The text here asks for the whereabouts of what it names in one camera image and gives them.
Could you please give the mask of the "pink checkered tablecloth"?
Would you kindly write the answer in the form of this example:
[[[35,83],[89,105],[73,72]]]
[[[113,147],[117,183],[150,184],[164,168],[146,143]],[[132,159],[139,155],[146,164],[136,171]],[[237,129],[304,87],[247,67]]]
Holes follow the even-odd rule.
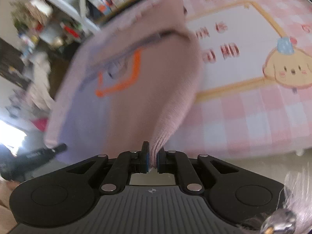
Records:
[[[204,70],[165,148],[234,158],[311,147],[311,3],[183,1]]]

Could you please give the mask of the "cream white garment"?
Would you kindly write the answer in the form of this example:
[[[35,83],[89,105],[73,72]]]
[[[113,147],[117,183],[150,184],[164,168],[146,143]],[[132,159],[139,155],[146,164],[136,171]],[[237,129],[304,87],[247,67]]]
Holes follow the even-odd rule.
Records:
[[[51,67],[48,54],[46,52],[36,52],[30,61],[33,77],[27,88],[25,100],[30,106],[36,106],[39,110],[49,113],[54,105],[54,100],[49,94]]]

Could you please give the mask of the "white orange medicine box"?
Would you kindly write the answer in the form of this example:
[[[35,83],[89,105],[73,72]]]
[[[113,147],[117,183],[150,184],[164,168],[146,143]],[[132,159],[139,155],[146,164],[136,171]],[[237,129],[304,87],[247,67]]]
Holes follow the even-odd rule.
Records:
[[[107,15],[111,12],[111,8],[107,0],[88,0],[102,14]]]

